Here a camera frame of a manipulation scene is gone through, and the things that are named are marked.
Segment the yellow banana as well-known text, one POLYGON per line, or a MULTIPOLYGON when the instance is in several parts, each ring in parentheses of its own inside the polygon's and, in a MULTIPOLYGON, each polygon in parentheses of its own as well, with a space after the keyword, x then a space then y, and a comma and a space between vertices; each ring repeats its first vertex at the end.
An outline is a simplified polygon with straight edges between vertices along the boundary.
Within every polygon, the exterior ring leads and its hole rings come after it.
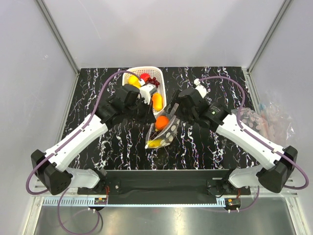
POLYGON ((164 142, 165 140, 162 139, 149 140, 146 143, 145 148, 159 148, 164 142))

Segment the orange fruit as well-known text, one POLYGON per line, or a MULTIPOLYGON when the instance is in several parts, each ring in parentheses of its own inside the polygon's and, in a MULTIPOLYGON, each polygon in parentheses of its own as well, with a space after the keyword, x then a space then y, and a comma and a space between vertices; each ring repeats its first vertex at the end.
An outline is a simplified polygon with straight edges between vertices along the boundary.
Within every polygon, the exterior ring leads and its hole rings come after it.
POLYGON ((155 122, 156 131, 163 130, 167 126, 168 123, 169 123, 169 119, 167 116, 159 116, 155 122))

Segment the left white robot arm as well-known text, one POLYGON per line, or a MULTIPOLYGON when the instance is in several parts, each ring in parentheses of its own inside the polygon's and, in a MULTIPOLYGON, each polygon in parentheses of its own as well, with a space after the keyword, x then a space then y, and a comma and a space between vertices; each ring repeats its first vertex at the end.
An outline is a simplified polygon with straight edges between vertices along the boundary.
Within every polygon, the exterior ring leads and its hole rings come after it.
POLYGON ((100 194, 107 183, 105 173, 96 169, 74 169, 69 164, 89 144, 108 132, 124 119, 141 123, 153 123, 151 95, 155 85, 137 88, 126 84, 111 97, 100 98, 94 111, 63 140, 42 152, 31 154, 35 175, 52 195, 64 192, 67 188, 82 188, 87 193, 100 194))

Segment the purple red grape bunch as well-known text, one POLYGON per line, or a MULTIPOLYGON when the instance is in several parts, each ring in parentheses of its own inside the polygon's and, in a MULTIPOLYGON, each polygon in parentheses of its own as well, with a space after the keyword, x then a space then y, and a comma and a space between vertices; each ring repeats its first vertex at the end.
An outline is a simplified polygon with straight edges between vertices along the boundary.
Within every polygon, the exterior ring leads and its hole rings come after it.
POLYGON ((152 85, 155 85, 157 88, 159 87, 160 83, 157 81, 157 79, 155 77, 153 78, 148 78, 147 79, 147 83, 148 84, 152 84, 152 85))

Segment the dark blue grape bunch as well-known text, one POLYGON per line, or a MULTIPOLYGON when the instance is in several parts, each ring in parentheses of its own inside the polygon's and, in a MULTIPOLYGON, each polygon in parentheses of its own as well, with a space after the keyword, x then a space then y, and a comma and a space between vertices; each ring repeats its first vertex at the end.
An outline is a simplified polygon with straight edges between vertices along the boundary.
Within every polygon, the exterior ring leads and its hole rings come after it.
POLYGON ((155 139, 158 134, 159 134, 159 131, 153 132, 153 133, 151 134, 151 136, 149 137, 149 139, 150 139, 150 140, 155 139))

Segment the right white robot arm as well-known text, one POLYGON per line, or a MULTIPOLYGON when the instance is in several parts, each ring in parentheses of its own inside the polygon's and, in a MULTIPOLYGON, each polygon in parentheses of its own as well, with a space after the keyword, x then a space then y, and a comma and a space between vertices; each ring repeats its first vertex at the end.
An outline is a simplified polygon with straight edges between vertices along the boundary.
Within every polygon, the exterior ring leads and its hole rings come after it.
POLYGON ((177 90, 165 111, 181 121, 198 124, 231 140, 259 162, 254 167, 229 170, 221 183, 224 192, 233 194, 242 187, 263 186, 271 192, 280 193, 285 187, 298 154, 294 147, 283 148, 267 140, 238 121, 236 115, 224 105, 208 104, 193 87, 177 90))

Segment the clear dotted zip bag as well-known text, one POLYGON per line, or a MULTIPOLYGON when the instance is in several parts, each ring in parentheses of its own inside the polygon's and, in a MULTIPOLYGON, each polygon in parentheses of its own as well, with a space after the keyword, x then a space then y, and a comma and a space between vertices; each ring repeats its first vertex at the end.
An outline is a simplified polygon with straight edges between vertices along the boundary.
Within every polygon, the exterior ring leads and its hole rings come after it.
MULTIPOLYGON (((169 123, 167 124, 167 126, 163 130, 159 131, 159 134, 155 138, 155 139, 165 140, 165 142, 162 144, 162 146, 159 147, 159 148, 163 148, 163 147, 169 146, 173 142, 174 137, 177 135, 177 132, 178 132, 178 126, 180 124, 180 120, 176 117, 176 115, 170 116, 165 111, 162 111, 156 117, 156 119, 159 116, 167 116, 169 119, 169 123)), ((151 126, 150 126, 150 129, 149 129, 147 136, 146 136, 146 143, 150 140, 149 137, 151 136, 151 134, 153 132, 157 132, 155 129, 155 123, 151 124, 151 126)))

